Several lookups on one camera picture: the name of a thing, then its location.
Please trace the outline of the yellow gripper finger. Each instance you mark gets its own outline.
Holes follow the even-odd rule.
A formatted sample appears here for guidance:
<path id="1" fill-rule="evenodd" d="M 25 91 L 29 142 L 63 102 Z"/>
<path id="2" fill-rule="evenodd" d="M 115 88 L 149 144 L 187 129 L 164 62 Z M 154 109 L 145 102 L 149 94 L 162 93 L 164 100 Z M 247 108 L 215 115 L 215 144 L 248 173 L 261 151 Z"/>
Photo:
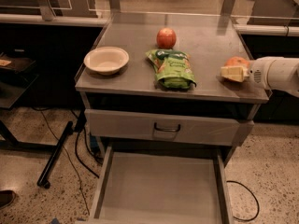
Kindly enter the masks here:
<path id="1" fill-rule="evenodd" d="M 235 82 L 243 82 L 249 77 L 248 69 L 244 66 L 223 66 L 221 76 Z"/>

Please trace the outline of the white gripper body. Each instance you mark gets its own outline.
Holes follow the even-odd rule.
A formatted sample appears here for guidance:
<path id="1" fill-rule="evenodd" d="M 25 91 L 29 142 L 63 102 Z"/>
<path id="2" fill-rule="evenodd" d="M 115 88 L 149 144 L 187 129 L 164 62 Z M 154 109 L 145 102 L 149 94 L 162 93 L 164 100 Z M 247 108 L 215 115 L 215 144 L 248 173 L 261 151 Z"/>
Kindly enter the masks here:
<path id="1" fill-rule="evenodd" d="M 261 58 L 250 63 L 249 80 L 257 87 L 269 90 L 268 73 L 273 62 L 272 58 Z"/>

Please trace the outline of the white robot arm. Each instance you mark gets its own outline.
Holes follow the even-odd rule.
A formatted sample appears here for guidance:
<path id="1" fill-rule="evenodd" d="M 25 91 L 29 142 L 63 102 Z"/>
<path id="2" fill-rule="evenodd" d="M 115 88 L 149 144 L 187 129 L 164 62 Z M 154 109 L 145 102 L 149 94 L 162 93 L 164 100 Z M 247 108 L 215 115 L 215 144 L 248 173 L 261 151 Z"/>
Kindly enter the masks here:
<path id="1" fill-rule="evenodd" d="M 221 67 L 221 77 L 239 83 L 248 80 L 265 90 L 285 91 L 299 97 L 298 58 L 262 57 L 249 61 L 232 57 Z"/>

